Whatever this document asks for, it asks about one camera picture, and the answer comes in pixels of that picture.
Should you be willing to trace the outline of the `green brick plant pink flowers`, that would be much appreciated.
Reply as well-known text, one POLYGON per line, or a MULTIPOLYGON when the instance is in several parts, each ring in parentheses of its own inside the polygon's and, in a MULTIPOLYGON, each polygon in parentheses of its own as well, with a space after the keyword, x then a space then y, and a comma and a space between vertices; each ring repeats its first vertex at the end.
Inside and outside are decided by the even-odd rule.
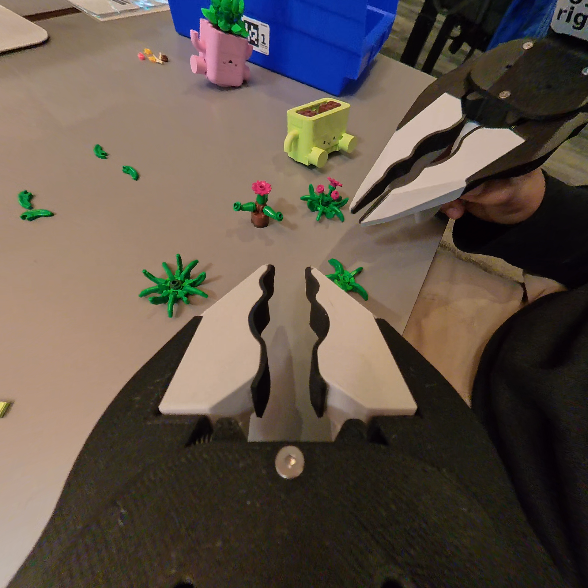
POLYGON ((348 198, 342 197, 339 188, 342 183, 338 180, 327 177, 328 186, 310 184, 308 194, 301 196, 300 200, 305 202, 308 210, 316 213, 316 221, 319 222, 322 217, 327 219, 338 218, 341 222, 345 221, 342 207, 349 201, 348 198))

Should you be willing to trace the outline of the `person's right hand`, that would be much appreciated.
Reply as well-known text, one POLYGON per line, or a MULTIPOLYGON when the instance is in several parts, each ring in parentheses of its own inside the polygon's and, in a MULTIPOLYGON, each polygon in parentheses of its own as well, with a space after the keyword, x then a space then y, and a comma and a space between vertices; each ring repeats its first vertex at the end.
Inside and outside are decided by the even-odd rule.
POLYGON ((539 209, 545 191, 545 176, 538 168, 514 178, 487 180, 443 204, 440 211, 453 220, 469 213, 486 222, 518 224, 539 209))

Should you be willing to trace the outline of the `lime green brick planter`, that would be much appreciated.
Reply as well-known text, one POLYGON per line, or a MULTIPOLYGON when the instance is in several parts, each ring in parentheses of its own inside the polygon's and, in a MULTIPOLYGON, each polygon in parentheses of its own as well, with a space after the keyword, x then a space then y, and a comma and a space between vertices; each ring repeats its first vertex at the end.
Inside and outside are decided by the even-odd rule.
POLYGON ((293 160, 320 168, 332 152, 352 153, 357 137, 347 133, 350 104, 322 98, 287 111, 283 150, 293 160))

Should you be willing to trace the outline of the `green spiky brick plant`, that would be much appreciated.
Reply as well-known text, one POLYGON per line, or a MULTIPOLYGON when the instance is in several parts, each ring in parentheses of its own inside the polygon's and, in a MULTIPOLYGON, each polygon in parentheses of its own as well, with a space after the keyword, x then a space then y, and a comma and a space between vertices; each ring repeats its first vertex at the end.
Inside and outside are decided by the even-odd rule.
POLYGON ((192 271, 198 265, 197 259, 184 265, 180 254, 176 255, 176 269, 172 270, 166 263, 162 263, 165 277, 156 277, 143 269, 144 277, 149 279, 153 285, 138 294, 140 298, 147 298, 152 305, 166 306, 169 318, 173 317, 176 304, 181 301, 188 305, 191 296, 200 296, 207 299, 209 295, 200 286, 206 280, 206 272, 202 271, 196 277, 192 277, 192 271))

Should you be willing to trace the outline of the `person's right forearm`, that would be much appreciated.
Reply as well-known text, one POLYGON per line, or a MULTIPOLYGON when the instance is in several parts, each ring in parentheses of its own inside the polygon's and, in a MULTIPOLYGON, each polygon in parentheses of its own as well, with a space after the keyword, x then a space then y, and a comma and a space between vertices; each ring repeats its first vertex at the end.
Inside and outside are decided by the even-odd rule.
POLYGON ((497 224, 467 212, 454 222, 453 243, 574 289, 587 283, 587 187, 543 177, 545 195, 528 219, 497 224))

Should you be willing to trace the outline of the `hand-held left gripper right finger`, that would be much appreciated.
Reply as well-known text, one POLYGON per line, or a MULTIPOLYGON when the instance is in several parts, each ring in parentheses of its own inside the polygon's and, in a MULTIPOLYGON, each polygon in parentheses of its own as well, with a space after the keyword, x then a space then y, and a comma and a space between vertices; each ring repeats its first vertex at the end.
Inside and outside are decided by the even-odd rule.
POLYGON ((416 402, 382 332, 390 327, 318 269, 305 270, 313 345, 309 393, 332 429, 348 420, 413 416, 416 402))

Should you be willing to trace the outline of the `pink brick planter with plant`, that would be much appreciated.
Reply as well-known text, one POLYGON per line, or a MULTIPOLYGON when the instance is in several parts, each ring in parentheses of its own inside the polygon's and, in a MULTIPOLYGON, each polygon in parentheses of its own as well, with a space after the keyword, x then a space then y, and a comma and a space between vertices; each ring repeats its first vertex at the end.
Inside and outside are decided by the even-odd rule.
POLYGON ((190 31, 198 55, 190 57, 195 74, 222 87, 239 87, 250 78, 247 60, 253 48, 243 22, 243 1, 212 1, 202 8, 199 32, 190 31))

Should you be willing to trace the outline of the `blue storage bin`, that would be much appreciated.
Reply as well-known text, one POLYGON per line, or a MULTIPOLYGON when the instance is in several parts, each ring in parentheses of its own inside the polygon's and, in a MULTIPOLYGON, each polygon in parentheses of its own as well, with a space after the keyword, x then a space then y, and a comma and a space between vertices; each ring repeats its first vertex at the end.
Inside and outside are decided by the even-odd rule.
MULTIPOLYGON (((210 3, 169 1, 177 33, 190 39, 191 30, 199 32, 202 8, 210 3)), ((397 7, 397 1, 244 1, 243 16, 270 27, 269 55, 253 51, 247 65, 341 96, 359 85, 391 32, 397 7)))
POLYGON ((557 1, 512 1, 487 51, 511 40, 547 35, 557 1))

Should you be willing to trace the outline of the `white book stand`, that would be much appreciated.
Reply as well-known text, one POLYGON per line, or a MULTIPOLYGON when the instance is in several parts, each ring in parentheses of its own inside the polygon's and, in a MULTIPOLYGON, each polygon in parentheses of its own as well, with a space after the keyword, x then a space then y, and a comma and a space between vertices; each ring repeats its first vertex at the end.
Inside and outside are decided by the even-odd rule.
POLYGON ((37 47, 48 39, 42 27, 1 5, 1 54, 37 47))

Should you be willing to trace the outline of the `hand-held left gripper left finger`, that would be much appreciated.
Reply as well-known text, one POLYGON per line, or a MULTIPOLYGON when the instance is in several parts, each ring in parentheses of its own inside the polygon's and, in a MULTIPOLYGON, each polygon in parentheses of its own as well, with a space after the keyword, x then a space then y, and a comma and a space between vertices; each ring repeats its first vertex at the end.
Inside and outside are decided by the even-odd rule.
POLYGON ((230 417, 244 432, 268 404, 270 374, 261 333, 275 267, 264 264, 203 314, 159 405, 164 415, 230 417))

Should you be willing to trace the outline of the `brick cactus with pink flower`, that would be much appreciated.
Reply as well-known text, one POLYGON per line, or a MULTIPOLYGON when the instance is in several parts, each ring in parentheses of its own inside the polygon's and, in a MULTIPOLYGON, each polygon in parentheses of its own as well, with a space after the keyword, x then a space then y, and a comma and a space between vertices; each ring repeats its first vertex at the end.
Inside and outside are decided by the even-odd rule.
POLYGON ((252 202, 234 202, 233 210, 236 212, 250 212, 252 224, 256 228, 265 228, 269 224, 269 219, 278 222, 283 220, 283 213, 273 210, 268 204, 268 196, 272 190, 269 182, 258 180, 252 184, 252 190, 255 194, 255 200, 252 202))

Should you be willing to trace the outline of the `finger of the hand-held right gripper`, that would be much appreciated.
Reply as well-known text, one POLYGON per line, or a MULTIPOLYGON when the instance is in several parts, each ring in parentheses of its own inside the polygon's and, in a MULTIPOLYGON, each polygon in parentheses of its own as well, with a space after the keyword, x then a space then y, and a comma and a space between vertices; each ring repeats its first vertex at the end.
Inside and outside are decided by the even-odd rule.
POLYGON ((459 98, 443 93, 407 122, 403 122, 360 184, 350 212, 364 215, 411 215, 439 206, 433 181, 417 178, 447 148, 464 123, 459 98))
POLYGON ((525 143, 506 128, 467 128, 440 162, 422 168, 407 183, 388 187, 360 217, 371 226, 439 207, 454 201, 468 187, 484 182, 497 172, 491 166, 525 143))

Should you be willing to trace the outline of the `person's beige trousers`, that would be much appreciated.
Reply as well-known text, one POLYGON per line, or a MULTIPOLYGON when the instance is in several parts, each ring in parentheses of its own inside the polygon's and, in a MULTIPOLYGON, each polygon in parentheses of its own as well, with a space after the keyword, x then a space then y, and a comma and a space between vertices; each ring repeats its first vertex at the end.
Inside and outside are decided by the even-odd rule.
POLYGON ((403 336, 471 406, 481 354, 495 331, 528 303, 563 290, 503 260, 440 248, 403 336))

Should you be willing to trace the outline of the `clear plastic bag with leaflet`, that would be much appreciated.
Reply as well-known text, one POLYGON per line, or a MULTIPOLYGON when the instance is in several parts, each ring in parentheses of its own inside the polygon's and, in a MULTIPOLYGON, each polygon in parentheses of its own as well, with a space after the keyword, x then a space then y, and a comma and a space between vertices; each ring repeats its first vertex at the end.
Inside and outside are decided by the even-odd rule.
POLYGON ((70 4, 102 22, 170 10, 168 1, 70 1, 70 4))

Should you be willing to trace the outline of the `person's black jacket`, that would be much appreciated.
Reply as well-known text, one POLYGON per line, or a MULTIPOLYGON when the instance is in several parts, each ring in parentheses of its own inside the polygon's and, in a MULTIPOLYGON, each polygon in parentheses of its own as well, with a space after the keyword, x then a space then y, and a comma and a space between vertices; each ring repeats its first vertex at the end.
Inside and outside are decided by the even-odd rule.
POLYGON ((570 587, 587 587, 587 285, 539 298, 486 345, 472 408, 570 587))

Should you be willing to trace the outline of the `cluster of green leaf pieces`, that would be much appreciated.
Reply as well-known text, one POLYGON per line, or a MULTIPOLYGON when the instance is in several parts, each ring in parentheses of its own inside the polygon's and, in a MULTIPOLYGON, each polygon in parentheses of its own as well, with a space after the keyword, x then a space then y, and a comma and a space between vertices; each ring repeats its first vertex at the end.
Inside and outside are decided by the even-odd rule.
MULTIPOLYGON (((98 143, 93 146, 93 154, 95 157, 103 160, 109 157, 107 151, 105 151, 98 143)), ((138 170, 133 166, 123 165, 121 169, 124 174, 128 175, 134 181, 137 181, 140 177, 138 170)), ((55 213, 50 210, 35 208, 32 202, 33 198, 34 195, 29 190, 25 189, 19 192, 18 203, 24 210, 20 214, 22 220, 32 222, 42 217, 53 217, 55 215, 55 213)))

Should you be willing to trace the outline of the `white label tag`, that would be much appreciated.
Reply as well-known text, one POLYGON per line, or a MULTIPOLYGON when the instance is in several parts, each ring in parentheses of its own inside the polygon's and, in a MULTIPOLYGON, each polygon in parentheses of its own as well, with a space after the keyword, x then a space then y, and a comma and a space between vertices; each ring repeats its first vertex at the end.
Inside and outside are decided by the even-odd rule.
POLYGON ((247 32, 247 40, 254 52, 269 55, 270 27, 268 24, 244 15, 243 24, 247 32))

